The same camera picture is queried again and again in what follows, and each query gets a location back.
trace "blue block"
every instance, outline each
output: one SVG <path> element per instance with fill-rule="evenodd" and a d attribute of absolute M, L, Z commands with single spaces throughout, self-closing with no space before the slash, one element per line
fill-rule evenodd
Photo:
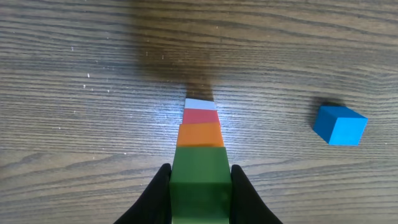
<path fill-rule="evenodd" d="M 198 110 L 217 110 L 216 104 L 213 101 L 185 99 L 185 109 L 198 109 Z"/>
<path fill-rule="evenodd" d="M 345 106 L 321 106 L 313 130 L 329 145 L 357 146 L 368 119 Z"/>

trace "red block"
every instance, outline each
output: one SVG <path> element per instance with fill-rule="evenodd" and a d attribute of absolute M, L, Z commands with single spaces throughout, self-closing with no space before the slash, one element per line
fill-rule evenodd
<path fill-rule="evenodd" d="M 184 109 L 183 124 L 220 123 L 215 110 Z"/>

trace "light blue cube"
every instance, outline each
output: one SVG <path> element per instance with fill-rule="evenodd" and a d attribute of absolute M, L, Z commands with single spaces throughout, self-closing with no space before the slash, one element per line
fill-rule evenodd
<path fill-rule="evenodd" d="M 321 106 L 313 130 L 329 145 L 357 146 L 368 119 L 345 106 Z"/>

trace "wooden surface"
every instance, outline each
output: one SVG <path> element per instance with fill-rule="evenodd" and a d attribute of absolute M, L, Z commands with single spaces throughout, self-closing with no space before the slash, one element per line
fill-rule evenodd
<path fill-rule="evenodd" d="M 115 221 L 187 94 L 284 223 L 398 222 L 397 1 L 2 0 L 0 223 Z M 323 101 L 369 118 L 359 147 L 312 131 Z"/>

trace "wood grain surface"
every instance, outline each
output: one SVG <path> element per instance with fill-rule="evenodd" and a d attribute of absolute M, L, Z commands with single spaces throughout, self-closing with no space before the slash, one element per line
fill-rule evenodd
<path fill-rule="evenodd" d="M 284 223 L 398 223 L 395 0 L 0 1 L 0 223 L 114 222 L 187 95 Z M 312 131 L 324 101 L 369 118 L 359 147 Z"/>

